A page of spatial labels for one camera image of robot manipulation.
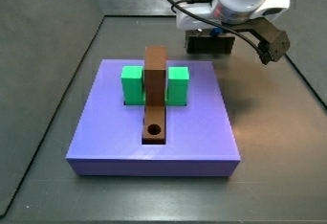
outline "purple box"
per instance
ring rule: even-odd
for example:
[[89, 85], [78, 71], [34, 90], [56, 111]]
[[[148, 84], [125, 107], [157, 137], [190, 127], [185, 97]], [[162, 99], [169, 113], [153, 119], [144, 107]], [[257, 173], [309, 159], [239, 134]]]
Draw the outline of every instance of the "purple box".
[[165, 145], [141, 144], [144, 106], [124, 105], [120, 75], [142, 60], [102, 60], [66, 160], [80, 175], [229, 176], [240, 162], [209, 61], [189, 68], [188, 106], [165, 109]]

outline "hole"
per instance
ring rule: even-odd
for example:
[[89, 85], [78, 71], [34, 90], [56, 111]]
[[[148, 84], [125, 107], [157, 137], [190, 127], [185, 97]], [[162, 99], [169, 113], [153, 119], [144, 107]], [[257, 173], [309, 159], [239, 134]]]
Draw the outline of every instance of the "hole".
[[148, 133], [154, 136], [161, 132], [161, 128], [157, 124], [148, 125]]

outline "brown wooden block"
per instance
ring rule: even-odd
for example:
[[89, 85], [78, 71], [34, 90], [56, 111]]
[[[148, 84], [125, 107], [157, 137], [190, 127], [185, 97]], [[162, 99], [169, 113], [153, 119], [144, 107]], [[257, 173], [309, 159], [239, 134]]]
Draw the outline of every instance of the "brown wooden block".
[[148, 46], [144, 63], [145, 105], [164, 106], [165, 47]]
[[165, 144], [165, 107], [164, 106], [145, 106], [141, 143], [144, 145]]

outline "cable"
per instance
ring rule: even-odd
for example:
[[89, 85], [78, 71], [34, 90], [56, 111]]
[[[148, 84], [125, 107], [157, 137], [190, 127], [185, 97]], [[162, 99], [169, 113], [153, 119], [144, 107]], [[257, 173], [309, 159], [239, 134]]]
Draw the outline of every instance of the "cable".
[[256, 50], [259, 56], [264, 56], [264, 53], [260, 51], [260, 49], [256, 47], [256, 45], [252, 43], [252, 41], [241, 34], [239, 34], [236, 31], [233, 31], [232, 29], [229, 29], [228, 27], [225, 27], [224, 25], [209, 21], [204, 18], [201, 18], [200, 16], [194, 15], [193, 13], [190, 13], [189, 11], [186, 11], [185, 9], [182, 9], [174, 2], [173, 0], [166, 0], [168, 3], [172, 5], [173, 8], [176, 8], [181, 13], [186, 14], [189, 17], [192, 17], [194, 20], [201, 21], [204, 23], [206, 23], [208, 25], [216, 27], [216, 28], [221, 28], [225, 31], [228, 31], [229, 33], [235, 34], [236, 36], [239, 36], [251, 46], [252, 48]]
[[[194, 4], [194, 3], [210, 3], [212, 0], [178, 0], [174, 2], [174, 4], [180, 4], [180, 3], [188, 3], [188, 4]], [[170, 11], [173, 13], [176, 13], [176, 10], [173, 9], [173, 5], [170, 5]]]
[[[185, 2], [186, 2], [186, 0], [178, 0], [178, 1], [174, 2], [174, 4], [178, 5], [180, 3], [185, 3]], [[173, 8], [174, 8], [173, 5], [170, 5], [170, 11], [173, 13], [176, 13], [176, 10]]]

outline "green cube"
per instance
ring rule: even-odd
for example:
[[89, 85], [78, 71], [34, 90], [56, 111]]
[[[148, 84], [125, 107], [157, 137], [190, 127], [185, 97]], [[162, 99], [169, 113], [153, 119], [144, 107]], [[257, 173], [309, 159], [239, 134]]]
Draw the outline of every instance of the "green cube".
[[142, 66], [124, 66], [121, 84], [125, 105], [142, 105]]
[[168, 84], [166, 84], [166, 105], [186, 105], [189, 86], [189, 69], [188, 67], [168, 68]]

